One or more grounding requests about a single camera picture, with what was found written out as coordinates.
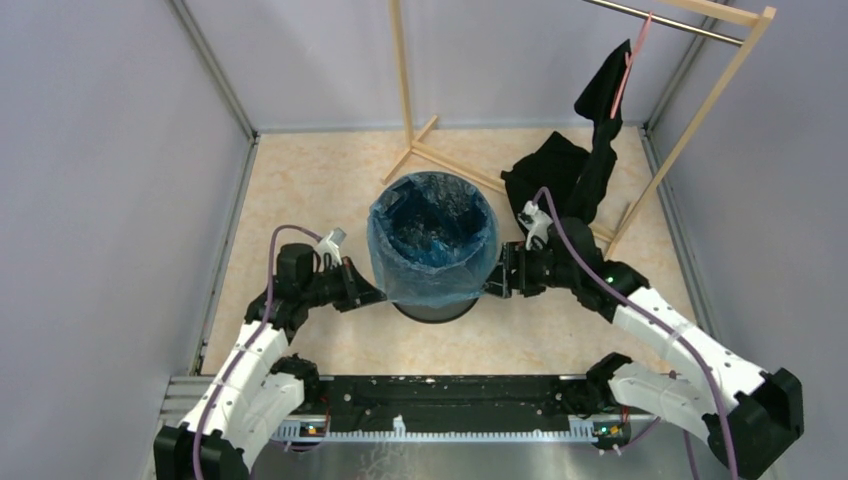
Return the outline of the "black trash bin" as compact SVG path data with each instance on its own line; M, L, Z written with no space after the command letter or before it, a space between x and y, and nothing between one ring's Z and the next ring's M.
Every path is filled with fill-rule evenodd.
M402 315L413 321L423 324L443 324L461 318L472 310L477 302L477 299L470 299L441 307L398 303L393 303L393 306Z

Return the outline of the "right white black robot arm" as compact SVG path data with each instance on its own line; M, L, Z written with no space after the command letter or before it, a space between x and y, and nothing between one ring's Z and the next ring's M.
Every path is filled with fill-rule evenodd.
M741 479L759 479L804 433L803 387L791 371L748 361L672 307L646 277L604 259L587 225L543 211L517 216L526 238L503 245L488 293L570 291L585 309L647 344L676 374L610 353L586 373L600 412L619 405L655 415L696 437Z

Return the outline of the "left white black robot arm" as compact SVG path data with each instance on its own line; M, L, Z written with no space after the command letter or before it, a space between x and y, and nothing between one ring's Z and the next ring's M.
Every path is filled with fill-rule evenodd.
M310 310L330 305L348 312L385 299L349 257L283 245L220 371L177 425L157 433L157 478L249 478L283 421L319 404L315 364L287 352Z

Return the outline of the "blue plastic trash bag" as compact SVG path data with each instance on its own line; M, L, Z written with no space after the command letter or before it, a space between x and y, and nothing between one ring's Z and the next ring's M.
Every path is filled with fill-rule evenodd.
M366 237L377 288L404 306L479 298L500 254L498 219L484 194L438 171L385 188L369 208Z

